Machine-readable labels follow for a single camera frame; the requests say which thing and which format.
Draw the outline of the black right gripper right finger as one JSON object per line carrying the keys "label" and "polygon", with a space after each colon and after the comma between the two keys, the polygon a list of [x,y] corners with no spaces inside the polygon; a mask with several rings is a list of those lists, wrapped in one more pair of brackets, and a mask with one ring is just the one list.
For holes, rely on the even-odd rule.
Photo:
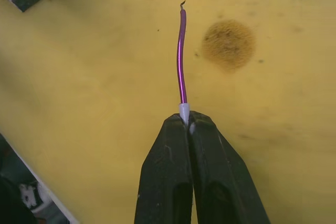
{"label": "black right gripper right finger", "polygon": [[212,119],[190,112],[188,133],[198,223],[269,223],[248,168]]}

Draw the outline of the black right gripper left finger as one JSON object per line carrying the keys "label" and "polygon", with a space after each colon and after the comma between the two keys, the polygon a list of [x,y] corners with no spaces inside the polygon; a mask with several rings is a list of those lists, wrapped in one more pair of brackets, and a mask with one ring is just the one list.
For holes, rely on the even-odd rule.
{"label": "black right gripper left finger", "polygon": [[160,129],[140,174],[135,223],[191,223],[193,179],[187,132],[178,114]]}

